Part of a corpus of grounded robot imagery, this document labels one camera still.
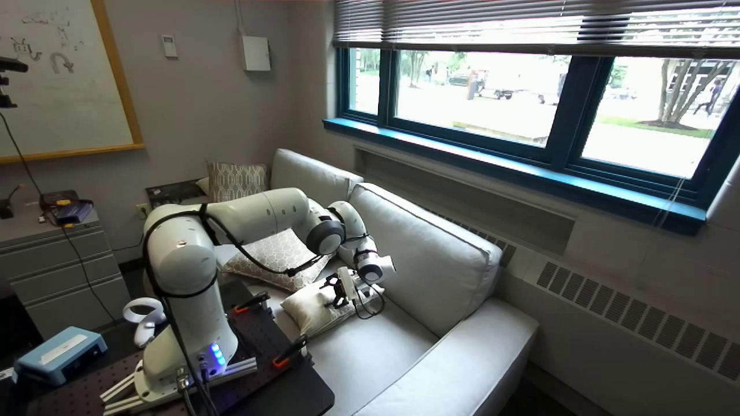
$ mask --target cup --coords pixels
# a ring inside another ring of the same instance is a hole
[[[0,200],[0,218],[14,218],[10,200]]]

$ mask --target window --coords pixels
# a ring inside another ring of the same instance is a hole
[[[734,61],[617,58],[583,157],[688,180],[738,91]]]
[[[569,55],[400,52],[400,120],[543,149]]]
[[[703,211],[740,154],[734,3],[334,8],[341,119]]]
[[[378,52],[352,48],[349,52],[349,108],[377,115],[378,96]]]

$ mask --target couch armrest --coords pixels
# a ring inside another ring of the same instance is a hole
[[[515,378],[528,360],[536,326],[506,304],[486,301],[358,415],[494,412],[504,405],[496,397],[511,389],[508,378]]]

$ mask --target whiteboard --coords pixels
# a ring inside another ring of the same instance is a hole
[[[29,67],[5,71],[15,108],[0,108],[26,159],[140,149],[102,0],[0,0],[0,55]]]

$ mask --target couch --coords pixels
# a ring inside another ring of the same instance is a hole
[[[279,149],[269,188],[301,188],[327,207],[349,201],[395,275],[385,308],[310,340],[334,394],[330,415],[496,415],[524,368],[536,321],[494,299],[502,249],[361,175]],[[270,292],[279,328],[295,326]]]

